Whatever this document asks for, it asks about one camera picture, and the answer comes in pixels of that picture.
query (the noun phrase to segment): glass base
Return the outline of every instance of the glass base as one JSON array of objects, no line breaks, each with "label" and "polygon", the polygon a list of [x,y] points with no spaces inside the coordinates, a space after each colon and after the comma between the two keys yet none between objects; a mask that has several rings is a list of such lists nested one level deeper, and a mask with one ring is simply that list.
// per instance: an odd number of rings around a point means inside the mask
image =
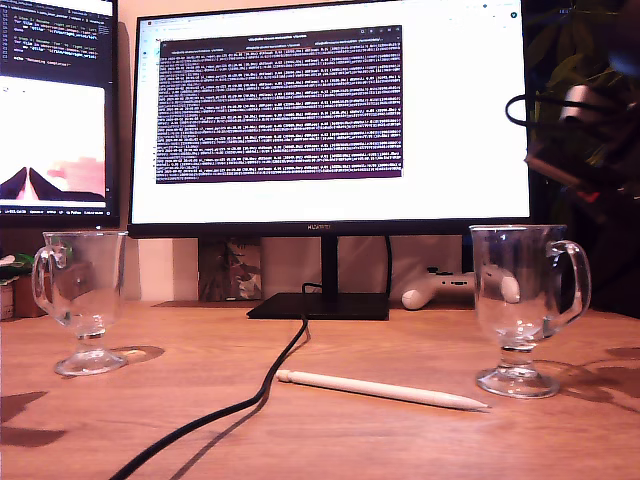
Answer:
[{"label": "glass base", "polygon": [[109,350],[98,348],[85,350],[71,355],[58,362],[54,368],[56,373],[66,376],[96,375],[110,372],[126,365],[127,361]]},{"label": "glass base", "polygon": [[498,365],[476,375],[476,384],[487,392],[514,398],[545,398],[558,393],[560,385],[535,369]]}]

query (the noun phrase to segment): glass cup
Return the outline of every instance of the glass cup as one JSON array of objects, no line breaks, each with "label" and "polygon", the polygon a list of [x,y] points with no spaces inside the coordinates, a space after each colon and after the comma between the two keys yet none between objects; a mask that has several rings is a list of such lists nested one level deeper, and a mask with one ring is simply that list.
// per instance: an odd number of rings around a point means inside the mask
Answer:
[{"label": "glass cup", "polygon": [[[126,360],[102,345],[118,318],[127,232],[45,232],[31,277],[35,302],[76,338],[77,350],[54,370],[92,375],[121,367]],[[45,293],[48,282],[51,300]]]},{"label": "glass cup", "polygon": [[[470,230],[476,317],[502,353],[498,366],[481,371],[476,383],[509,397],[554,395],[558,382],[536,370],[531,351],[587,310],[591,275],[583,249],[562,240],[564,225],[474,225]],[[563,277],[569,263],[573,275]]]}]

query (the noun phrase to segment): terminal window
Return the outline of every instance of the terminal window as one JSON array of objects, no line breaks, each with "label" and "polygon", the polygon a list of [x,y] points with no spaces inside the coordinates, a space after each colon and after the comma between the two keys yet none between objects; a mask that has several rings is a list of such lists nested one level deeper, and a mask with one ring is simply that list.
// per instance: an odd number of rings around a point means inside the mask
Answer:
[{"label": "terminal window", "polygon": [[402,175],[402,27],[163,41],[156,183]]}]

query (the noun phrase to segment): white stylus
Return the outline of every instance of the white stylus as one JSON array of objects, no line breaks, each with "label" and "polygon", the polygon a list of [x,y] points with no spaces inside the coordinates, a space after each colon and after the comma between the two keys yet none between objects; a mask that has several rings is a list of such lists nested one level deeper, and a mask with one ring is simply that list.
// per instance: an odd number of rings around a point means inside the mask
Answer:
[{"label": "white stylus", "polygon": [[461,410],[480,410],[489,408],[486,405],[472,398],[452,395],[450,393],[432,392],[419,388],[399,387],[397,385],[387,385],[385,383],[366,382],[364,380],[353,380],[350,378],[331,377],[328,375],[318,375],[315,373],[292,372],[290,370],[278,370],[276,378],[281,382],[299,383],[312,387],[331,388],[344,392],[362,393],[376,397],[392,398],[405,402],[423,403],[425,405],[435,405],[439,407],[457,408]]}]

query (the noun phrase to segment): desk surface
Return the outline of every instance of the desk surface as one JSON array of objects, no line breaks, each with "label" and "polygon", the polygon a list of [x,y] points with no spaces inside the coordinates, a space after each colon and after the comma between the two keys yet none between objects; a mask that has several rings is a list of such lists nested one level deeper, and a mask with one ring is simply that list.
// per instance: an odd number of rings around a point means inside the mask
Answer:
[{"label": "desk surface", "polygon": [[[254,395],[299,321],[130,304],[107,344],[130,364],[63,378],[49,317],[2,323],[2,478],[106,479],[175,428]],[[285,367],[440,390],[457,411],[275,382],[268,402],[183,437],[133,479],[631,479],[640,476],[640,320],[589,312],[534,350],[562,383],[517,400],[475,386],[498,350],[471,310],[315,321]]]}]

